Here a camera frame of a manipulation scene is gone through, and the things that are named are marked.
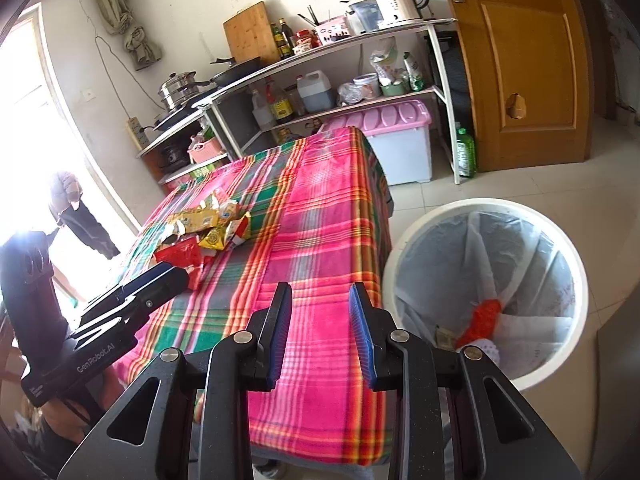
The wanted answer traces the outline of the person's hand holding gripper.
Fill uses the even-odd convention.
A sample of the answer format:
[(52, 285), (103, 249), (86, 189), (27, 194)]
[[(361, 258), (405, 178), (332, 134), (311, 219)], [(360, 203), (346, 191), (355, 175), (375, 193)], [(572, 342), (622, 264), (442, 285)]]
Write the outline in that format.
[[(124, 392), (114, 367), (107, 367), (102, 372), (102, 388), (98, 393), (98, 403), (107, 411)], [(89, 426), (89, 414), (78, 403), (52, 399), (41, 408), (42, 417), (55, 434), (75, 444), (85, 437), (85, 429)]]

